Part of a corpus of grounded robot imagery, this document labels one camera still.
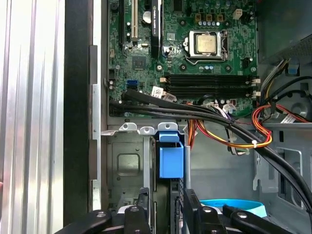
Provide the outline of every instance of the black ram slot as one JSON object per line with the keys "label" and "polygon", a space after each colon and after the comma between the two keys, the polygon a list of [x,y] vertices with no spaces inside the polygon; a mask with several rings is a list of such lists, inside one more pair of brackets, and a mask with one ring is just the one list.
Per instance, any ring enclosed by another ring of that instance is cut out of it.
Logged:
{"label": "black ram slot", "polygon": [[219,98],[246,98],[252,93],[251,89],[240,87],[170,87],[166,91],[177,98],[200,98],[206,94],[215,95]]}
{"label": "black ram slot", "polygon": [[246,85],[251,78],[231,75],[169,75],[168,81],[172,86],[239,86]]}
{"label": "black ram slot", "polygon": [[124,44],[124,32],[125,32],[125,20],[124,20],[124,0],[119,0],[119,46],[123,51]]}

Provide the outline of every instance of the yellow wire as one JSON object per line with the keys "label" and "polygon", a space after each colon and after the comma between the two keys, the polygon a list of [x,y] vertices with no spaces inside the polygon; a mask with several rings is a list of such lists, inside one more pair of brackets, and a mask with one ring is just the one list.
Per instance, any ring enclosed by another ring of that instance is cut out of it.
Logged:
{"label": "yellow wire", "polygon": [[[286,66],[286,64],[289,63],[289,61],[290,61],[290,59],[286,60],[286,61],[282,64],[282,66],[281,66],[281,68],[279,69],[279,71],[282,70],[282,69]],[[266,99],[267,99],[268,96],[269,96],[269,91],[270,91],[270,89],[271,89],[271,87],[272,87],[272,85],[273,85],[273,82],[275,81],[276,78],[277,78],[277,77],[275,77],[274,79],[272,79],[271,83],[270,83],[269,86],[268,86],[267,92],[266,92],[266,94],[265,94],[265,98],[266,98]]]}
{"label": "yellow wire", "polygon": [[[231,144],[229,143],[228,141],[216,136],[215,134],[213,134],[212,132],[208,131],[206,128],[205,128],[205,125],[203,124],[202,121],[198,121],[198,123],[201,125],[201,127],[203,129],[206,130],[206,132],[211,135],[212,137],[214,137],[215,139],[218,139],[219,141],[222,141],[224,142],[226,145],[229,145],[229,146],[232,146],[232,147],[235,147],[235,148],[243,148],[243,149],[252,149],[254,148],[254,145],[251,145],[251,144]],[[272,142],[272,137],[270,135],[269,137],[269,141],[268,142],[264,142],[264,143],[259,143],[259,144],[256,144],[257,147],[264,147],[264,146],[267,146],[269,145],[271,142]]]}

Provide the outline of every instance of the metal bracket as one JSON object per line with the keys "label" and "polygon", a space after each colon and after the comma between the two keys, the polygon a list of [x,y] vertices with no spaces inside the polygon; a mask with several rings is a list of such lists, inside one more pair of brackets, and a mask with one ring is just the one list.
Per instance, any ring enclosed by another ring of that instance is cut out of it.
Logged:
{"label": "metal bracket", "polygon": [[178,131],[178,125],[174,122],[164,122],[160,123],[157,129],[151,126],[144,126],[138,129],[135,123],[124,123],[118,130],[102,131],[101,136],[111,137],[118,132],[137,132],[143,136],[154,136],[157,131]]}

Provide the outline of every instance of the screw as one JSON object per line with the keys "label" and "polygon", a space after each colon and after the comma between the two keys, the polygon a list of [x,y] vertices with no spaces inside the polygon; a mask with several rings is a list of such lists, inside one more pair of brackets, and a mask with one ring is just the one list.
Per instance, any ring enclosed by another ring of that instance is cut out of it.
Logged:
{"label": "screw", "polygon": [[203,207],[203,211],[207,212],[207,213],[210,213],[211,209],[209,207],[205,206],[205,207]]}
{"label": "screw", "polygon": [[157,69],[158,71],[161,71],[161,70],[162,70],[162,66],[161,66],[161,65],[158,65],[158,66],[156,67],[156,69]]}
{"label": "screw", "polygon": [[106,216],[106,213],[104,213],[103,211],[101,211],[101,212],[99,212],[98,214],[97,214],[97,217],[98,218],[103,218],[103,217],[105,217]]}
{"label": "screw", "polygon": [[137,212],[137,211],[138,211],[138,207],[133,206],[133,207],[131,207],[130,211],[132,211],[132,212]]}
{"label": "screw", "polygon": [[238,212],[237,216],[240,218],[247,218],[247,215],[245,213],[242,213],[242,212]]}

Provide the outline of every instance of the silver metal side panel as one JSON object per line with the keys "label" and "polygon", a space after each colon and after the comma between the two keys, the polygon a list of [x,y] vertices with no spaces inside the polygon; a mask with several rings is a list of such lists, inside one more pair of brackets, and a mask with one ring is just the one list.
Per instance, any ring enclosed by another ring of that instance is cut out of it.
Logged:
{"label": "silver metal side panel", "polygon": [[2,234],[63,226],[64,9],[0,1]]}

